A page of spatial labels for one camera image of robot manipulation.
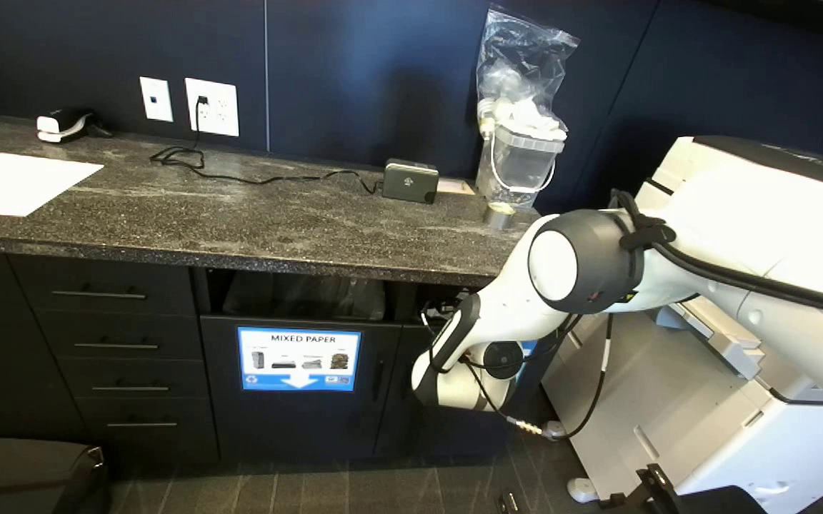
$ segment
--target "dark countertop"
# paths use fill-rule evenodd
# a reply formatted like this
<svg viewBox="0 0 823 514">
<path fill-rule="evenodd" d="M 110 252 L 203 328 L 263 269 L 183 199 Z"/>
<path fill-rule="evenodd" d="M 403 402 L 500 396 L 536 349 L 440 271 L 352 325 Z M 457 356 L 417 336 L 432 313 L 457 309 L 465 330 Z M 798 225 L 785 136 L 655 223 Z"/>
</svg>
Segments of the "dark countertop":
<svg viewBox="0 0 823 514">
<path fill-rule="evenodd" d="M 147 163 L 166 145 L 145 136 L 45 145 L 30 119 L 0 116 L 0 152 L 103 163 L 30 216 L 0 216 L 0 252 L 477 286 L 500 271 L 532 219 L 519 216 L 495 233 L 480 223 L 480 196 L 397 202 L 366 193 L 352 173 L 260 189 L 200 181 L 185 168 Z M 263 181 L 326 171 L 356 168 L 206 152 L 206 173 Z"/>
</svg>

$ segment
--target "dark wall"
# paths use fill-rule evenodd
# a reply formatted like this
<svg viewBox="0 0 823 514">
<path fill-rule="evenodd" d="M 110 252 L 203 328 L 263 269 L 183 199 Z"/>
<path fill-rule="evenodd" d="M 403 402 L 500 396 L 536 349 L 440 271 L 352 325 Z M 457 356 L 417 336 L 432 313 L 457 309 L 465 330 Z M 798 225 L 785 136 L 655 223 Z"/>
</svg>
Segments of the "dark wall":
<svg viewBox="0 0 823 514">
<path fill-rule="evenodd" d="M 500 0 L 582 42 L 553 111 L 569 148 L 540 205 L 637 186 L 666 143 L 728 131 L 823 153 L 823 25 L 736 0 Z M 237 82 L 256 153 L 477 165 L 472 69 L 487 0 L 0 0 L 0 113 L 92 106 L 185 135 L 183 76 Z M 136 76 L 167 76 L 176 122 L 143 119 Z"/>
</svg>

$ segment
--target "wall outlet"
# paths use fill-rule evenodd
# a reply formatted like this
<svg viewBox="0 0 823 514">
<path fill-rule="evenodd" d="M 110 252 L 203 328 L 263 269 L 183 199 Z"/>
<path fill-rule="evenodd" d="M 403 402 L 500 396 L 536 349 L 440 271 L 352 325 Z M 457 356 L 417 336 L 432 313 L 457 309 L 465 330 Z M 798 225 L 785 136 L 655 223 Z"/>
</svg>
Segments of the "wall outlet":
<svg viewBox="0 0 823 514">
<path fill-rule="evenodd" d="M 237 86 L 185 76 L 192 131 L 239 136 Z"/>
<path fill-rule="evenodd" d="M 139 76 L 147 119 L 175 122 L 170 89 L 166 81 Z"/>
</svg>

